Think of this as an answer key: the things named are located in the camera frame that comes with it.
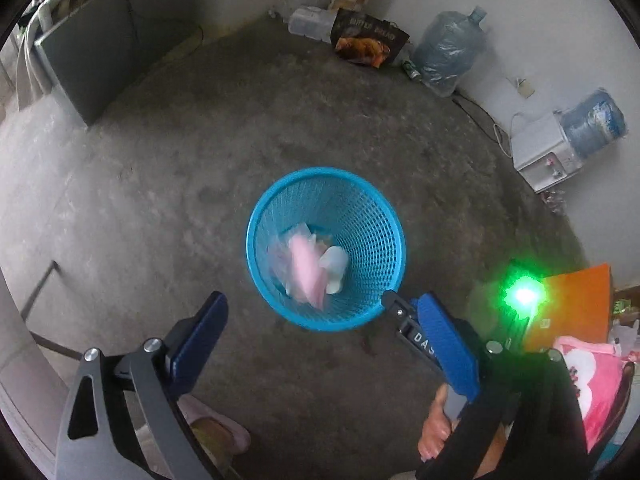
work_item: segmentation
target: orange box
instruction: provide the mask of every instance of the orange box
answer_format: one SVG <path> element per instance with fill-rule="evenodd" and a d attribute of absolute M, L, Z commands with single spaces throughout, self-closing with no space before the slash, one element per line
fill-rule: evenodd
<path fill-rule="evenodd" d="M 561 335 L 589 343 L 607 342 L 613 294 L 608 264 L 550 276 L 542 282 L 547 300 L 524 336 L 524 351 L 549 348 Z"/>

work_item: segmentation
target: basket rim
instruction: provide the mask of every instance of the basket rim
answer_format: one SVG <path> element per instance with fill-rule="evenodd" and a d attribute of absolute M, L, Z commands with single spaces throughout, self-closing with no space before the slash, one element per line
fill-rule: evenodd
<path fill-rule="evenodd" d="M 384 310 L 382 302 L 379 301 L 377 305 L 370 307 L 363 313 L 345 320 L 329 321 L 308 319 L 284 307 L 269 291 L 258 270 L 258 263 L 255 256 L 255 232 L 258 226 L 258 222 L 260 221 L 260 218 L 264 213 L 264 210 L 269 205 L 271 200 L 285 187 L 290 186 L 290 184 L 293 184 L 299 180 L 305 180 L 313 176 L 334 176 L 348 180 L 351 183 L 362 188 L 372 198 L 372 200 L 374 200 L 374 202 L 378 204 L 380 209 L 382 209 L 385 216 L 390 221 L 391 229 L 394 235 L 394 241 L 398 250 L 398 255 L 396 256 L 396 268 L 394 269 L 393 275 L 391 276 L 388 288 L 396 292 L 398 291 L 400 283 L 402 282 L 402 277 L 404 276 L 404 269 L 406 267 L 406 245 L 400 219 L 398 218 L 398 215 L 396 214 L 394 208 L 391 206 L 388 200 L 382 195 L 382 193 L 379 192 L 379 190 L 376 189 L 375 186 L 370 184 L 367 180 L 364 180 L 362 177 L 357 176 L 356 174 L 350 173 L 349 171 L 345 170 L 339 170 L 338 168 L 316 167 L 294 171 L 293 173 L 289 173 L 271 184 L 267 191 L 262 194 L 260 200 L 258 200 L 254 207 L 254 210 L 251 213 L 249 224 L 246 230 L 246 260 L 249 267 L 249 273 L 251 274 L 251 278 L 254 281 L 255 286 L 258 288 L 258 291 L 267 301 L 267 303 L 269 303 L 270 307 L 282 317 L 295 323 L 296 325 L 321 332 L 337 332 L 339 330 L 356 328 L 357 326 L 369 322 L 380 313 L 382 313 L 382 311 Z"/>

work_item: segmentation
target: silver bolt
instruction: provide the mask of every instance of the silver bolt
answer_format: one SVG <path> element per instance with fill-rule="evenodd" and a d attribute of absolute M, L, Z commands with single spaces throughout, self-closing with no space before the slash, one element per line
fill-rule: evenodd
<path fill-rule="evenodd" d="M 549 359 L 551 359 L 553 362 L 560 362 L 562 361 L 562 354 L 556 350 L 555 348 L 550 348 L 546 354 L 549 356 Z"/>
<path fill-rule="evenodd" d="M 95 358 L 98 357 L 98 355 L 100 355 L 100 351 L 97 348 L 89 348 L 85 353 L 84 353 L 84 360 L 85 361 L 93 361 Z"/>
<path fill-rule="evenodd" d="M 486 351 L 489 352 L 489 354 L 499 354 L 502 352 L 502 345 L 497 341 L 488 341 L 486 344 Z"/>
<path fill-rule="evenodd" d="M 143 348 L 145 352 L 155 352 L 162 346 L 162 341 L 160 341 L 157 337 L 152 337 L 151 339 L 147 339 L 143 344 Z"/>

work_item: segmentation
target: gray floor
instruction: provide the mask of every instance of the gray floor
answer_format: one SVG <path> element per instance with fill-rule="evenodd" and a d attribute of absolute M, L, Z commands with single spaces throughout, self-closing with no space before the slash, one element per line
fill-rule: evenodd
<path fill-rule="evenodd" d="M 21 304 L 52 258 L 32 330 L 126 352 L 222 290 L 228 327 L 196 395 L 244 424 L 248 479 L 383 479 L 415 468 L 436 387 L 384 317 L 309 333 L 283 322 L 246 270 L 244 230 L 277 178 L 306 166 L 360 174 L 397 209 L 402 293 L 460 312 L 510 258 L 549 274 L 577 242 L 449 100 L 398 70 L 260 22 L 156 68 L 88 131 L 49 97 L 0 126 L 0 264 Z M 74 366 L 53 356 L 63 377 Z"/>

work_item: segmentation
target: blue trash basket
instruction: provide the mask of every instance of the blue trash basket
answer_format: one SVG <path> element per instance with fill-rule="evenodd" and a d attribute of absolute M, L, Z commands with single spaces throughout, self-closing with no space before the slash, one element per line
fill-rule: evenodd
<path fill-rule="evenodd" d="M 267 247 L 305 222 L 328 234 L 350 258 L 342 291 L 324 310 L 299 304 L 273 276 Z M 360 326 L 383 311 L 380 297 L 398 290 L 404 275 L 404 233 L 389 202 L 369 182 L 335 168 L 308 168 L 284 176 L 258 200 L 246 233 L 249 272 L 263 298 L 289 321 L 311 330 Z"/>

